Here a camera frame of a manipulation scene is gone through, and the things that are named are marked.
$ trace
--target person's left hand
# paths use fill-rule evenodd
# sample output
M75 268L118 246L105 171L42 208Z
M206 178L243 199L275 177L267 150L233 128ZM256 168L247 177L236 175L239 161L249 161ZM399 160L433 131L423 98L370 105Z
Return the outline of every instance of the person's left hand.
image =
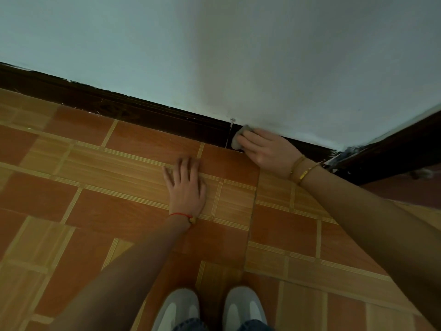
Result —
M191 161L190 176L188 174L188 165ZM165 183L170 192L169 214L183 213L198 217L205 205L207 185L199 182L198 178L199 160L179 158L173 167L173 181L163 166Z

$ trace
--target shoe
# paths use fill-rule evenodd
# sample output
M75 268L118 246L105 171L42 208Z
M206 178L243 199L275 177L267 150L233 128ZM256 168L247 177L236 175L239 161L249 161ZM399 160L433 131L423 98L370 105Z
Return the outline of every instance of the shoe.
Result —
M223 308L223 331L237 331L247 320L259 320L266 324L262 304L251 288L233 288L228 293Z
M199 318L198 296L190 289L175 290L165 299L152 331L171 331L189 318Z

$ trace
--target jeans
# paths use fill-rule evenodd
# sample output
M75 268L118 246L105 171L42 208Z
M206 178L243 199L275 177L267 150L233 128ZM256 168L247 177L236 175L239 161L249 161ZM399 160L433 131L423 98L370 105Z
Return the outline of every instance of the jeans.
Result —
M208 331L208 329L199 318L190 318L176 325L172 331ZM273 331L273 329L259 320L247 320L237 331Z

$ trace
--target bracelet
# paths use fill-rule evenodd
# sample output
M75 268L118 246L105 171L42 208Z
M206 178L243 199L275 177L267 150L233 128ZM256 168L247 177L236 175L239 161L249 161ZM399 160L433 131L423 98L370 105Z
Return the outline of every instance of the bracelet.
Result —
M187 215L187 214L183 214L183 213L173 213L173 214L169 214L168 217L173 216L173 215L185 216L188 218L188 221L190 222L190 224L196 224L196 219L193 218L193 216L191 216L191 215Z
M290 180L291 180L292 173L294 172L295 168L296 168L297 166L299 166L300 163L301 163L303 160L305 160L305 159L306 159L306 157L305 157L304 155L302 155L299 159L297 159L296 161L294 161L294 164L292 164L291 172L289 173L289 179L290 179Z
M306 176L306 174L308 174L309 172L311 172L311 170L317 166L319 166L320 163L317 162L315 165L312 165L311 167L309 167L305 172L303 172L303 174L300 176L299 181L297 181L297 184L300 185L301 181L303 180L303 178Z

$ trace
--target person's left arm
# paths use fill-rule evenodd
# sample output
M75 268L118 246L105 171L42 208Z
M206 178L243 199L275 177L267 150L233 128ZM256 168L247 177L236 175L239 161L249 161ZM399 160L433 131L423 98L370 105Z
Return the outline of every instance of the person's left arm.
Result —
M206 186L198 183L199 161L192 160L190 175L188 165L189 158L177 161L174 183L163 168L170 192L169 213L196 218L205 204ZM105 267L55 318L49 330L129 330L176 240L189 228L187 217L169 216L160 228Z

